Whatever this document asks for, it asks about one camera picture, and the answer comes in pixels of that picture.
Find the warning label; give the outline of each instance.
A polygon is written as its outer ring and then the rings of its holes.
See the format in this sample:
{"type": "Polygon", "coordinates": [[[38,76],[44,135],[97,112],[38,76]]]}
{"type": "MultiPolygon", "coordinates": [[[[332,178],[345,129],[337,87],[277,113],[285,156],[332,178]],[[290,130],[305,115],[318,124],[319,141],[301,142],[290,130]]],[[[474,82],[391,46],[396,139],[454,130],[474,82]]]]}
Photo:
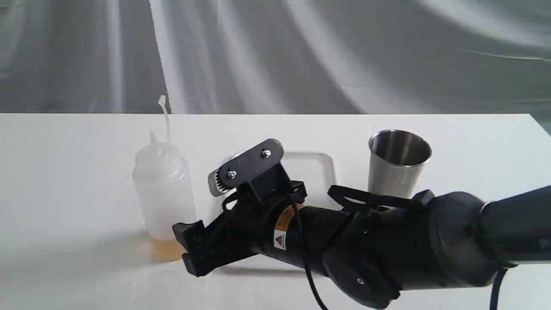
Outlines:
{"type": "MultiPolygon", "coordinates": [[[[297,208],[300,210],[303,208],[304,205],[300,204],[297,205],[297,208]]],[[[288,206],[281,212],[279,215],[279,218],[277,219],[277,222],[275,223],[274,228],[274,247],[280,250],[284,250],[287,248],[285,244],[285,238],[287,237],[287,229],[289,228],[289,223],[295,216],[295,210],[293,210],[293,206],[288,206]]]]}

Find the white tray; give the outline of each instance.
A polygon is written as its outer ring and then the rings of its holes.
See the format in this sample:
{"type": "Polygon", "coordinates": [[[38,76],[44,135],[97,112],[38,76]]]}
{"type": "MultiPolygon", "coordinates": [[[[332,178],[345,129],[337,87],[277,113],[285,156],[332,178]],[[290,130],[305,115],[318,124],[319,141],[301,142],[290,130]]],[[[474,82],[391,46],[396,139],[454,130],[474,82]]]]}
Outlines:
{"type": "MultiPolygon", "coordinates": [[[[337,183],[333,159],[329,155],[315,152],[285,152],[282,164],[291,180],[301,180],[305,183],[306,192],[308,193],[306,205],[333,210],[342,209],[327,195],[329,187],[337,183]]],[[[220,268],[220,271],[230,274],[249,274],[250,272],[272,274],[279,271],[303,272],[302,269],[263,255],[255,255],[236,261],[220,268]]]]}

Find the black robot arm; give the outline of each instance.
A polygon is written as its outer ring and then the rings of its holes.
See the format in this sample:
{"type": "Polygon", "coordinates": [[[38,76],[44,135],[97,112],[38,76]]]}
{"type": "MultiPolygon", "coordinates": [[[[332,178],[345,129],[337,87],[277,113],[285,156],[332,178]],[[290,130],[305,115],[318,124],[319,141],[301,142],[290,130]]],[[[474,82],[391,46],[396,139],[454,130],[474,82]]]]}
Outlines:
{"type": "Polygon", "coordinates": [[[262,254],[384,309],[402,290],[487,286],[504,268],[551,261],[551,186],[485,203],[462,192],[402,199],[335,185],[328,194],[343,206],[335,211],[303,204],[306,188],[289,179],[282,156],[270,139],[211,174],[213,195],[237,191],[209,226],[173,226],[188,272],[204,276],[262,254]]]}

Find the fabric backdrop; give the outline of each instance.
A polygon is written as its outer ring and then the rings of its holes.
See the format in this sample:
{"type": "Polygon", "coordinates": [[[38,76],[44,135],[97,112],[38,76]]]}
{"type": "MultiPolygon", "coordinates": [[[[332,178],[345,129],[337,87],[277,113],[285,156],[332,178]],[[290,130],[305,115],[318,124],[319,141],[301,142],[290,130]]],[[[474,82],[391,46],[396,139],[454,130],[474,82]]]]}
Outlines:
{"type": "Polygon", "coordinates": [[[2,110],[158,111],[168,92],[173,113],[528,112],[551,127],[546,0],[2,3],[2,110]]]}

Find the white table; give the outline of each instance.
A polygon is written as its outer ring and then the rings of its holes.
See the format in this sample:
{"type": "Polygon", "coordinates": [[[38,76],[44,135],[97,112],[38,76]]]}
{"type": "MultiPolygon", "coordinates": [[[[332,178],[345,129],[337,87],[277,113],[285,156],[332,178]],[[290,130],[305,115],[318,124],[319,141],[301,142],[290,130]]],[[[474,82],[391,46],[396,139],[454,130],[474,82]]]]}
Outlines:
{"type": "MultiPolygon", "coordinates": [[[[551,184],[551,137],[528,115],[173,115],[172,141],[191,166],[197,215],[218,214],[207,174],[265,138],[329,154],[342,185],[365,188],[368,137],[404,129],[434,157],[418,190],[495,200],[551,184]]],[[[0,115],[0,309],[317,309],[306,278],[189,275],[149,255],[134,193],[134,155],[161,115],[0,115]]],[[[551,309],[551,268],[507,274],[500,310],[551,309]]],[[[329,309],[364,309],[316,278],[329,309]]],[[[389,309],[487,309],[489,288],[404,292],[389,309]]]]}

